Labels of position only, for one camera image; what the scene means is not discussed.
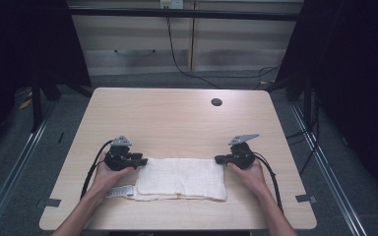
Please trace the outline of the white towel with label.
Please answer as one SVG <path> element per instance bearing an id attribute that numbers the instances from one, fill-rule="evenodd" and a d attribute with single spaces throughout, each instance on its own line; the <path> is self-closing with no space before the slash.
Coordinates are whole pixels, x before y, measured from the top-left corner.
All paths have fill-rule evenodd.
<path id="1" fill-rule="evenodd" d="M 112 188 L 105 196 L 139 202 L 227 199 L 223 167 L 212 159 L 197 158 L 150 158 L 138 168 L 134 185 Z"/>

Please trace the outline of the person's left hand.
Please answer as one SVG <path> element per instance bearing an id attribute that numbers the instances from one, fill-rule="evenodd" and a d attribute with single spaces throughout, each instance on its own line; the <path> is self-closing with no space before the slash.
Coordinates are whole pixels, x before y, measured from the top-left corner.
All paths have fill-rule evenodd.
<path id="1" fill-rule="evenodd" d="M 96 173 L 89 193 L 92 193 L 98 199 L 104 197 L 106 193 L 112 189 L 115 184 L 123 177 L 134 172 L 133 167 L 126 167 L 120 171 L 111 170 L 104 162 L 106 152 L 104 151 L 99 158 L 96 167 Z"/>

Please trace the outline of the black curtain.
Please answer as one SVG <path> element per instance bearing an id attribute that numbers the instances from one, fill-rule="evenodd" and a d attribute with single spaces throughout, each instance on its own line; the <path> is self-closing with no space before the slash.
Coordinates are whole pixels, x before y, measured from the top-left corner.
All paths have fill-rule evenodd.
<path id="1" fill-rule="evenodd" d="M 277 81 L 315 89 L 378 181 L 378 0 L 304 0 Z"/>
<path id="2" fill-rule="evenodd" d="M 56 84 L 92 95 L 68 9 L 67 0 L 0 0 L 0 126 L 18 89 Z"/>

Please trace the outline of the person's right hand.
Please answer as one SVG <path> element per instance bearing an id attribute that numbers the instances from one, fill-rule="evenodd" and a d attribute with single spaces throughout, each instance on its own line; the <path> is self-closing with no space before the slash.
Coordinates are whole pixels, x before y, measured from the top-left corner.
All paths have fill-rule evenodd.
<path id="1" fill-rule="evenodd" d="M 258 160 L 254 160 L 252 165 L 247 169 L 240 169 L 233 163 L 229 163 L 226 167 L 234 172 L 259 199 L 269 192 L 263 167 Z"/>

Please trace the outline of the yellow floor tape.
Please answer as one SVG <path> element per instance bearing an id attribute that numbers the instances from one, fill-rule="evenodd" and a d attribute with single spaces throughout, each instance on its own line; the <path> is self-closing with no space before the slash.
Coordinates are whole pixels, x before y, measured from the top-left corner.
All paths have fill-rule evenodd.
<path id="1" fill-rule="evenodd" d="M 29 92 L 27 97 L 21 103 L 21 105 L 19 106 L 19 109 L 22 110 L 22 109 L 27 108 L 30 105 L 31 102 L 32 102 L 32 91 Z"/>

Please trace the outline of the metal floor rail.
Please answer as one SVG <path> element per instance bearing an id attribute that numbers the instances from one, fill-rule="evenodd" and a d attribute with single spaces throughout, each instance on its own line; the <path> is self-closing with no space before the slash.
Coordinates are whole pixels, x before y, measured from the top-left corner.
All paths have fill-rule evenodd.
<path id="1" fill-rule="evenodd" d="M 364 226 L 356 213 L 354 207 L 350 203 L 343 187 L 341 186 L 330 162 L 328 161 L 323 149 L 319 145 L 317 136 L 307 128 L 303 121 L 303 112 L 297 104 L 291 106 L 293 115 L 297 124 L 300 127 L 302 134 L 305 137 L 306 143 L 311 149 L 311 154 L 319 166 L 322 175 L 327 182 L 327 185 L 346 221 L 346 224 L 353 236 L 368 236 Z"/>
<path id="2" fill-rule="evenodd" d="M 32 154 L 39 143 L 48 123 L 48 120 L 54 112 L 54 107 L 48 109 L 46 114 L 43 117 L 43 120 L 37 126 L 36 130 L 32 132 L 29 136 L 28 141 L 26 142 L 22 152 L 20 153 L 17 161 L 15 162 L 14 167 L 11 169 L 9 176 L 5 180 L 2 188 L 0 189 L 0 218 L 10 201 L 14 189 L 16 188 L 19 180 L 21 179 L 25 169 L 27 168 Z"/>

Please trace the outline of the black horizontal metal bar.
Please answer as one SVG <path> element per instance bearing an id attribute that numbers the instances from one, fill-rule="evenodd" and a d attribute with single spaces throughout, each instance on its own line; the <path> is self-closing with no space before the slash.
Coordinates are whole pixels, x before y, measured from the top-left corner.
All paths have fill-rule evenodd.
<path id="1" fill-rule="evenodd" d="M 84 16 L 118 16 L 118 17 L 165 17 L 193 19 L 226 19 L 295 22 L 302 18 L 300 14 L 231 12 L 208 10 L 164 10 L 164 9 L 128 9 L 128 8 L 92 8 L 70 7 L 71 15 Z"/>

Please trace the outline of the white wall power outlet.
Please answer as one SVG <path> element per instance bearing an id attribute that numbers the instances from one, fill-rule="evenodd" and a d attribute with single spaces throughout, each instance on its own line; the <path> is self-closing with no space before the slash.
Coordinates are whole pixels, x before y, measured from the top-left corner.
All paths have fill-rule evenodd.
<path id="1" fill-rule="evenodd" d="M 174 10 L 184 9 L 183 0 L 159 0 L 159 3 L 162 9 L 174 9 Z"/>

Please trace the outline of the grey tape strip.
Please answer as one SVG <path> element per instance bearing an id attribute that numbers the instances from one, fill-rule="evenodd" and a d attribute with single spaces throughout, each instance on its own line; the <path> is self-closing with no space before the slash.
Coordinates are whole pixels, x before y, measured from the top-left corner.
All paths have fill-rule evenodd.
<path id="1" fill-rule="evenodd" d="M 36 203 L 36 207 L 41 207 L 41 208 L 45 208 L 45 207 L 59 207 L 61 201 L 60 200 L 57 200 L 57 199 L 46 199 L 46 200 L 39 200 L 37 203 Z"/>
<path id="2" fill-rule="evenodd" d="M 298 203 L 309 202 L 311 205 L 317 203 L 317 199 L 315 198 L 315 196 L 310 196 L 310 195 L 307 195 L 307 194 L 298 195 L 298 196 L 295 196 L 295 198 L 296 198 Z"/>

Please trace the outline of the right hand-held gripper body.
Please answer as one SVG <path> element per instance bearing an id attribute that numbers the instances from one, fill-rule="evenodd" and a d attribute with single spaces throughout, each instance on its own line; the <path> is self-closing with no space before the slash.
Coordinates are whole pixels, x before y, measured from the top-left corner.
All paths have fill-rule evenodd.
<path id="1" fill-rule="evenodd" d="M 258 137 L 259 134 L 249 134 L 238 135 L 232 138 L 228 143 L 231 151 L 228 162 L 235 164 L 242 170 L 249 168 L 255 157 L 247 142 Z"/>

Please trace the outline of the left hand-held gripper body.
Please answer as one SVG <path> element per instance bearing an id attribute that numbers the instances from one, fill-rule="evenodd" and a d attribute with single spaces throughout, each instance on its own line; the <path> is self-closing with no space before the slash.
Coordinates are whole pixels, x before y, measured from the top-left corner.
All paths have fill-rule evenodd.
<path id="1" fill-rule="evenodd" d="M 105 155 L 104 162 L 106 165 L 114 171 L 120 171 L 126 167 L 133 167 L 137 169 L 134 160 L 130 158 L 130 146 L 131 142 L 125 137 L 120 136 L 110 143 L 109 151 Z"/>

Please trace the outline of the black metal stand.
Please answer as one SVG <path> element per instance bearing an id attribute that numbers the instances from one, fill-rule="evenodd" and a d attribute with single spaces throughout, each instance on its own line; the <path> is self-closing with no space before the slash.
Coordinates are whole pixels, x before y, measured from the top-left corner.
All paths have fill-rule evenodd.
<path id="1" fill-rule="evenodd" d="M 304 73 L 293 73 L 276 81 L 266 88 L 267 92 L 286 89 L 288 101 L 297 101 L 303 96 L 303 121 L 307 128 L 311 127 L 312 81 Z"/>
<path id="2" fill-rule="evenodd" d="M 49 85 L 33 85 L 31 87 L 32 92 L 32 114 L 33 114 L 33 122 L 31 131 L 34 133 L 38 130 L 39 126 L 43 122 L 43 113 L 42 113 L 42 105 L 41 105 L 41 94 L 44 93 L 46 98 L 50 101 L 58 100 L 61 96 L 61 93 L 56 84 L 49 84 Z"/>

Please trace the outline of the light wooden cabinet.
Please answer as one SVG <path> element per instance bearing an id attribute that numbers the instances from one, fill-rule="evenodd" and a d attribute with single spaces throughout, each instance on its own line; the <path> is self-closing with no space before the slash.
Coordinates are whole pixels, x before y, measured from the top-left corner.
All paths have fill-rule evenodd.
<path id="1" fill-rule="evenodd" d="M 304 0 L 183 0 L 186 10 L 300 12 Z M 159 0 L 67 0 L 71 7 L 149 8 Z M 294 22 L 75 16 L 92 76 L 260 70 L 281 64 Z"/>

